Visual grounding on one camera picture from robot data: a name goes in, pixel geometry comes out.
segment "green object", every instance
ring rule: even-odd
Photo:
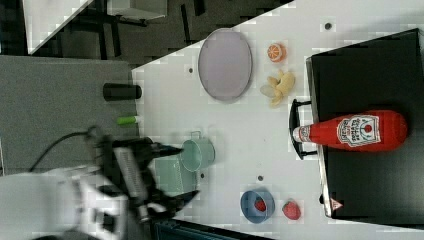
[[[177,156],[155,159],[155,176],[158,187],[169,196],[196,190],[196,173],[185,169]]]
[[[207,138],[202,138],[199,131],[191,133],[191,139],[183,143],[183,152],[179,154],[181,163],[190,171],[195,172],[209,167],[215,160],[215,149]]]
[[[141,117],[139,116],[119,117],[117,123],[118,125],[126,125],[126,124],[139,123],[140,121],[141,121]]]

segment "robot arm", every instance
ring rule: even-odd
[[[1,177],[0,240],[61,236],[69,230],[119,240],[129,212],[139,223],[172,218],[198,193],[167,196],[157,188],[148,168],[154,158],[181,149],[149,138],[112,141],[107,136],[97,147],[103,157],[93,166]]]

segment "blue bowl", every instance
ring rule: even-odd
[[[265,202],[266,210],[264,212],[256,209],[255,202],[257,200],[263,200]],[[247,220],[255,224],[266,221],[275,211],[274,198],[266,189],[256,189],[245,192],[243,196],[241,196],[240,206]]]

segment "white table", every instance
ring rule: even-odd
[[[333,24],[329,31],[327,22]],[[307,57],[415,27],[424,29],[422,0],[296,0],[263,14],[234,28],[248,39],[254,62],[252,85],[234,104],[217,102],[204,91],[196,68],[202,43],[134,69],[134,82],[144,91],[137,102],[138,114],[144,116],[141,135],[181,146],[190,131],[201,130],[216,148],[215,165],[199,178],[201,193],[177,218],[272,239],[422,239],[424,232],[417,230],[327,218],[318,202],[317,158],[299,160],[288,137],[290,103],[309,99]],[[271,63],[266,55],[277,41],[288,49],[283,64]],[[270,109],[259,88],[280,67],[295,74],[296,84],[278,109]],[[308,124],[312,114],[305,109],[303,124]],[[243,192],[258,186],[269,188],[276,211],[254,225],[242,215],[239,202]],[[281,212],[289,198],[301,205],[299,221],[289,221]]]
[[[23,0],[28,54],[33,54],[93,0]]]

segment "ketchup label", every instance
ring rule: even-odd
[[[302,142],[310,142],[311,139],[309,138],[309,135],[311,133],[311,126],[303,126],[299,127],[299,138]]]
[[[377,116],[355,115],[339,123],[337,136],[340,142],[358,147],[380,142],[379,131]]]

